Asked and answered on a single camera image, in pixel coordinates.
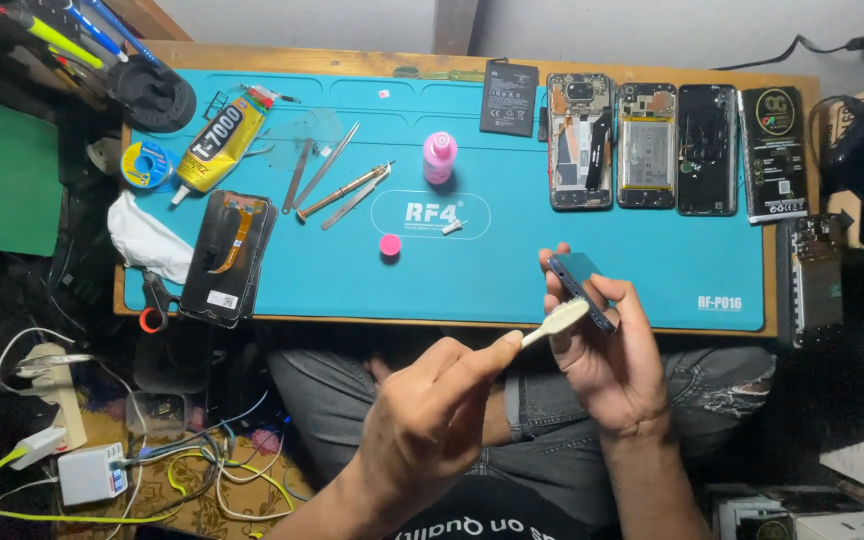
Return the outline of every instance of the ripped jeans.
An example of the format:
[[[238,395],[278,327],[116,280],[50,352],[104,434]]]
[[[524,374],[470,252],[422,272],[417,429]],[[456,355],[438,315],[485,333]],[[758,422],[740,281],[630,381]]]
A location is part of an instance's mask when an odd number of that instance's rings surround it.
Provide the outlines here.
[[[663,354],[673,427],[684,458],[717,448],[764,403],[775,358],[758,347]],[[358,449],[376,400],[372,376],[358,361],[331,352],[287,350],[269,357],[275,385],[302,441],[327,481]],[[558,372],[510,371],[505,409],[512,442],[482,448],[469,474],[533,488],[594,529],[618,519],[597,424]]]

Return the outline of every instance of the hand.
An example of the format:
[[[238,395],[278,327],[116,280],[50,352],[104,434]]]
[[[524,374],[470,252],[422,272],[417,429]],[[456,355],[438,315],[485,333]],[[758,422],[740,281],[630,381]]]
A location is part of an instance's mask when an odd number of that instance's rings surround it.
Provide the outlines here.
[[[356,531],[359,536],[394,531],[474,465],[489,388],[521,349],[518,330],[483,350],[446,337],[386,376],[359,449],[336,478],[364,502],[359,508],[369,527]]]
[[[569,244],[562,242],[555,253],[570,251]],[[548,266],[552,255],[549,249],[538,252],[548,291],[546,313],[571,298]],[[665,436],[669,421],[666,377],[636,289],[628,281],[595,274],[582,281],[582,288],[618,330],[606,334],[583,317],[569,330],[551,336],[558,369],[588,414],[598,421],[602,436]],[[608,301],[615,302],[615,307],[609,307]]]

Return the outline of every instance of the pink liquid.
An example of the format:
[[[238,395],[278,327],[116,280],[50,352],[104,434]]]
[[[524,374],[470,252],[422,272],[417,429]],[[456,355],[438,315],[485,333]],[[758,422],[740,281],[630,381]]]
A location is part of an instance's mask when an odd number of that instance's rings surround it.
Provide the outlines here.
[[[452,166],[455,165],[455,155],[459,153],[459,145],[445,131],[432,133],[422,147],[425,161],[422,164],[422,174],[429,184],[444,184],[452,176]]]

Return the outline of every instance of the phone battery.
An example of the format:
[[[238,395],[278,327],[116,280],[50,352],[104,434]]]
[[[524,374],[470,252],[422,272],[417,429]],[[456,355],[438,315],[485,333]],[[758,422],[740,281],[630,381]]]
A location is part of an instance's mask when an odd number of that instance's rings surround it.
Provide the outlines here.
[[[802,99],[792,86],[742,90],[749,223],[809,213]]]
[[[534,65],[487,61],[479,131],[531,138],[538,86]]]

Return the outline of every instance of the toothbrush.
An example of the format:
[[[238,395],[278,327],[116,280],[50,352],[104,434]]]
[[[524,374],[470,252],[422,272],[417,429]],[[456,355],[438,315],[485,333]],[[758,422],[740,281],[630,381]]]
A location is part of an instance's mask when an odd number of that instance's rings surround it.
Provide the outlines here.
[[[582,298],[573,298],[566,303],[560,303],[549,312],[536,331],[522,338],[522,349],[546,336],[565,331],[568,327],[579,322],[579,319],[585,317],[589,309],[589,303]]]

